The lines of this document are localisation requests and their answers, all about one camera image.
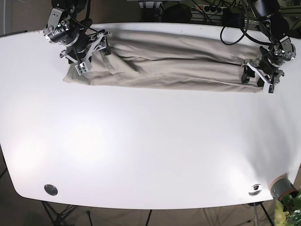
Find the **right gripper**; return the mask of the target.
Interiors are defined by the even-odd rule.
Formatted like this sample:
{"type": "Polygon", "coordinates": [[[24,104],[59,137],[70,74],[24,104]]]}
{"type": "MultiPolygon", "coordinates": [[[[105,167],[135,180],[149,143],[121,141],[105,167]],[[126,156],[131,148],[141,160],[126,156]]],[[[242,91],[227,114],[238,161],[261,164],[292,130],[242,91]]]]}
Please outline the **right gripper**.
{"type": "Polygon", "coordinates": [[[60,58],[67,58],[69,64],[74,64],[78,75],[91,70],[91,56],[94,51],[103,51],[106,56],[111,54],[107,37],[111,32],[105,30],[97,34],[91,29],[92,19],[89,18],[90,10],[86,11],[85,19],[76,20],[74,9],[53,9],[50,13],[48,24],[43,35],[51,44],[61,44],[66,47],[60,53],[60,58]]]}

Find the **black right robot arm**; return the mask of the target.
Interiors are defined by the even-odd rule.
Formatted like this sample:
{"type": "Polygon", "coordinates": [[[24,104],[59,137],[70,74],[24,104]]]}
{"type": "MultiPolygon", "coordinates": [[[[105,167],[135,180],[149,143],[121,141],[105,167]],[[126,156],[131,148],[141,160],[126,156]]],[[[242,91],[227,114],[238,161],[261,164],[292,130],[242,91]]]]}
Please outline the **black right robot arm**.
{"type": "Polygon", "coordinates": [[[95,51],[111,53],[107,37],[111,35],[105,30],[91,28],[91,1],[89,0],[53,0],[52,10],[43,35],[51,44],[66,47],[60,57],[75,64],[78,75],[91,70],[91,57],[95,51]]]}

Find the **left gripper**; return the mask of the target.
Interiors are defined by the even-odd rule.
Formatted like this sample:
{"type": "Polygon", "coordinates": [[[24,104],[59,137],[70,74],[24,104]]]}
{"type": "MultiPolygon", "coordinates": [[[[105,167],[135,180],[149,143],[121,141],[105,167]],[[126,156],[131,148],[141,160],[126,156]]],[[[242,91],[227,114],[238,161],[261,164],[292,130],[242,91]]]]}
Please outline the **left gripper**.
{"type": "Polygon", "coordinates": [[[276,85],[280,83],[280,78],[285,75],[282,70],[278,70],[279,67],[285,62],[292,61],[295,57],[296,48],[290,41],[270,46],[269,49],[261,47],[261,68],[258,59],[245,59],[241,64],[244,68],[241,82],[247,84],[257,74],[262,80],[260,84],[263,83],[263,91],[273,94],[276,85]]]}

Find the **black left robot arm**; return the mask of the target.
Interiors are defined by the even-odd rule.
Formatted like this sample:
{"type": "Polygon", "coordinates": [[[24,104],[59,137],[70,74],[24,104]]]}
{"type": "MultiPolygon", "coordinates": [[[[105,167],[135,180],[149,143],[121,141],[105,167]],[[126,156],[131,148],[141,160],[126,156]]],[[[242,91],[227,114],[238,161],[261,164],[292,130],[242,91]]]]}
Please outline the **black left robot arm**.
{"type": "Polygon", "coordinates": [[[244,0],[242,5],[244,12],[241,16],[232,18],[223,25],[226,28],[236,21],[242,32],[241,37],[235,42],[225,42],[220,34],[220,40],[224,45],[233,46],[243,38],[248,38],[258,44],[259,49],[241,60],[242,72],[238,78],[226,82],[230,86],[228,91],[274,93],[281,78],[285,76],[281,66],[296,58],[296,47],[289,36],[289,23],[277,0],[244,0]],[[267,42],[248,34],[250,21],[257,23],[258,30],[268,38],[267,42]]]}

